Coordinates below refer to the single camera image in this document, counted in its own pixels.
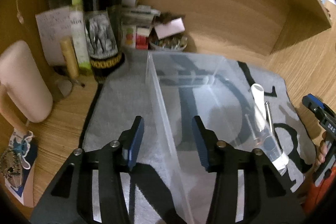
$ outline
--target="transparent plastic container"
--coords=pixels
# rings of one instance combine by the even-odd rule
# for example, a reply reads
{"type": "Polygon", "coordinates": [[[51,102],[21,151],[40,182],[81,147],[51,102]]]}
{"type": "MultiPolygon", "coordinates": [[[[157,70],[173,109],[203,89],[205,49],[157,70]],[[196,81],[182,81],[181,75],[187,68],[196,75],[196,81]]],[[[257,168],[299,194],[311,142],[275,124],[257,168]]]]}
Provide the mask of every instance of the transparent plastic container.
{"type": "Polygon", "coordinates": [[[252,94],[224,57],[149,52],[146,84],[175,209],[187,223],[206,222],[216,178],[201,166],[191,128],[195,115],[237,149],[261,148],[271,161],[281,156],[267,122],[258,128],[252,94]]]}

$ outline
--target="black device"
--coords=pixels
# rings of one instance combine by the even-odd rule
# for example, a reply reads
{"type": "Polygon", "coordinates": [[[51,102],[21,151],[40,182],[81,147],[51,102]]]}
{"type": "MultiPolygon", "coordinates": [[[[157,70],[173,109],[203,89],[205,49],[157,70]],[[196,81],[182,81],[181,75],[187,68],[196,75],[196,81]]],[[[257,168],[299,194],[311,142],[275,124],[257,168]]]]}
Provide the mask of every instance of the black device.
{"type": "Polygon", "coordinates": [[[324,179],[330,176],[331,168],[335,163],[336,114],[328,105],[324,104],[312,94],[304,96],[302,98],[302,104],[314,113],[315,117],[319,120],[320,126],[327,132],[325,144],[327,145],[328,153],[325,157],[325,161],[313,174],[314,183],[316,186],[319,186],[324,179]]]}
{"type": "Polygon", "coordinates": [[[239,224],[299,224],[305,215],[294,194],[261,149],[234,149],[204,127],[199,116],[192,121],[199,159],[207,172],[217,172],[207,224],[233,224],[236,219],[238,170],[244,170],[244,218],[239,224]]]}
{"type": "Polygon", "coordinates": [[[31,215],[32,224],[93,224],[92,171],[99,171],[100,213],[103,223],[130,224],[120,172],[129,172],[137,162],[143,118],[100,150],[77,148],[62,165],[31,215]]]}

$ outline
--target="gray cloth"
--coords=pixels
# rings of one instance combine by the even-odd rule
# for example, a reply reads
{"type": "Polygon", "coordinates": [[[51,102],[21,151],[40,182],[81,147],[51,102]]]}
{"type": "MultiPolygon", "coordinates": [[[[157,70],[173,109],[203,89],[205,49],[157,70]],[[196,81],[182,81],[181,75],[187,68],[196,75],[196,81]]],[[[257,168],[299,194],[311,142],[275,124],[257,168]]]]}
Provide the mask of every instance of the gray cloth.
{"type": "MultiPolygon", "coordinates": [[[[179,145],[177,145],[177,156],[181,168],[180,176],[184,182],[183,188],[181,188],[181,186],[176,187],[176,185],[174,185],[174,176],[176,174],[172,171],[170,162],[167,160],[167,155],[164,152],[165,150],[160,146],[158,141],[158,134],[160,133],[157,133],[156,130],[152,104],[145,84],[147,53],[145,51],[132,51],[126,58],[126,64],[116,73],[110,75],[104,85],[85,134],[84,150],[92,151],[102,148],[111,140],[117,139],[123,130],[129,129],[135,116],[142,116],[145,121],[145,134],[137,162],[144,164],[144,170],[151,170],[148,167],[151,166],[164,185],[170,189],[172,195],[175,197],[176,212],[181,218],[188,223],[205,223],[212,198],[215,174],[209,174],[204,171],[199,163],[198,154],[194,145],[192,145],[192,142],[188,142],[188,140],[185,141],[190,136],[186,136],[188,130],[183,130],[185,128],[183,117],[189,119],[189,115],[197,114],[197,106],[194,106],[194,110],[190,111],[190,103],[188,103],[189,113],[185,115],[186,110],[183,106],[185,105],[185,101],[190,102],[187,97],[192,97],[192,94],[188,93],[185,89],[177,91],[162,89],[164,98],[167,93],[176,93],[174,97],[176,100],[165,100],[165,104],[168,116],[170,117],[172,131],[182,131],[181,135],[176,134],[173,136],[175,144],[179,143],[179,145]],[[179,106],[181,109],[180,112],[175,112],[176,106],[179,106]],[[177,119],[179,116],[182,116],[182,120],[173,122],[174,115],[176,115],[177,119]],[[181,196],[180,201],[176,200],[177,196],[181,196]],[[184,202],[184,198],[189,200],[189,208],[177,206],[177,204],[184,202]],[[185,211],[189,210],[192,212],[193,219],[190,218],[190,215],[184,214],[185,211]]],[[[239,88],[249,90],[249,83],[238,63],[233,60],[229,60],[229,63],[241,83],[239,88]]],[[[296,161],[294,163],[290,160],[288,164],[289,177],[292,181],[294,179],[296,180],[291,188],[292,191],[295,191],[304,180],[302,171],[307,171],[306,169],[310,168],[309,165],[315,160],[315,147],[310,141],[303,124],[300,122],[295,109],[289,101],[284,80],[269,71],[252,66],[249,66],[249,68],[253,79],[256,83],[261,84],[265,91],[271,92],[272,86],[276,87],[277,97],[267,97],[267,100],[271,105],[274,123],[279,125],[279,127],[276,128],[276,132],[278,133],[283,150],[287,155],[292,154],[296,161]],[[293,134],[290,135],[286,130],[288,129],[286,126],[293,128],[297,136],[293,137],[293,134]]],[[[134,218],[134,223],[149,224],[163,222],[162,212],[164,212],[164,208],[160,208],[160,206],[156,204],[156,201],[153,201],[148,190],[144,189],[144,187],[147,186],[149,187],[149,191],[152,190],[154,195],[157,193],[158,196],[166,197],[167,191],[164,187],[162,189],[160,181],[156,181],[157,183],[155,181],[148,181],[147,185],[146,182],[144,182],[142,185],[137,186],[131,182],[128,174],[122,174],[121,178],[125,202],[130,217],[134,218]]],[[[92,191],[94,218],[99,221],[100,211],[97,172],[94,173],[94,182],[96,182],[93,184],[92,191]]],[[[237,220],[242,219],[242,204],[244,203],[244,191],[242,190],[244,187],[241,184],[239,184],[239,186],[237,220]]],[[[172,220],[172,223],[178,223],[177,220],[179,220],[179,218],[175,216],[176,212],[170,212],[173,216],[168,217],[166,222],[172,220]]]]}

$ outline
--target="black letter print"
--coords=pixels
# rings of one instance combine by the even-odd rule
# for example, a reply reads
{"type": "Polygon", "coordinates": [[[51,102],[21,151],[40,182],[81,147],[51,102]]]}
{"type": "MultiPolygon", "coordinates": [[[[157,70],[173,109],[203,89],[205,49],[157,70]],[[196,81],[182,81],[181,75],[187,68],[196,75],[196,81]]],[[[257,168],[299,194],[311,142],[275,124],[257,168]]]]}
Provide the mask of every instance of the black letter print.
{"type": "Polygon", "coordinates": [[[305,161],[300,157],[299,153],[297,152],[298,140],[296,130],[285,123],[275,123],[274,133],[276,134],[276,137],[277,137],[277,133],[275,130],[276,128],[282,128],[289,133],[293,142],[293,150],[288,154],[288,157],[294,162],[295,166],[300,170],[301,173],[303,174],[307,173],[313,165],[306,164],[305,161]]]}
{"type": "MultiPolygon", "coordinates": [[[[243,73],[245,75],[246,81],[249,83],[249,85],[251,87],[253,84],[255,84],[255,81],[254,81],[254,79],[251,75],[249,67],[244,62],[240,62],[240,61],[237,61],[237,62],[238,62],[239,67],[241,68],[241,70],[243,71],[243,73]]],[[[272,87],[272,92],[271,93],[265,92],[265,96],[278,97],[277,93],[275,91],[275,86],[272,87]]]]}

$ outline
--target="cable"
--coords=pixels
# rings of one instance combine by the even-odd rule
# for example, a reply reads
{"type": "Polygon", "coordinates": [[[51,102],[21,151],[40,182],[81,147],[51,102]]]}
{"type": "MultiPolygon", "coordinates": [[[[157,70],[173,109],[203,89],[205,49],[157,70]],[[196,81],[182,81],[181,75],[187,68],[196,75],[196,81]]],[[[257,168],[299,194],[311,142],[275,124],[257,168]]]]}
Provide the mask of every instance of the cable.
{"type": "Polygon", "coordinates": [[[29,26],[27,26],[27,23],[25,23],[25,20],[23,18],[23,15],[20,11],[19,8],[19,0],[15,0],[16,2],[16,17],[19,20],[20,24],[24,27],[24,29],[26,30],[26,34],[31,38],[31,39],[35,39],[36,35],[34,33],[32,33],[31,28],[29,28],[29,26]]]}
{"type": "Polygon", "coordinates": [[[95,106],[97,104],[97,101],[99,99],[99,96],[100,96],[100,93],[101,93],[101,90],[103,89],[103,84],[98,84],[98,87],[97,87],[97,91],[96,91],[96,94],[94,95],[93,99],[92,99],[92,102],[91,102],[91,105],[90,105],[90,108],[87,112],[87,116],[85,118],[85,121],[84,121],[84,125],[83,125],[83,129],[82,129],[82,133],[79,137],[79,141],[78,141],[78,148],[81,148],[83,149],[83,142],[84,142],[84,136],[85,136],[85,132],[87,130],[87,127],[89,126],[89,123],[90,123],[90,120],[91,120],[91,117],[93,115],[93,111],[95,110],[95,106]]]}

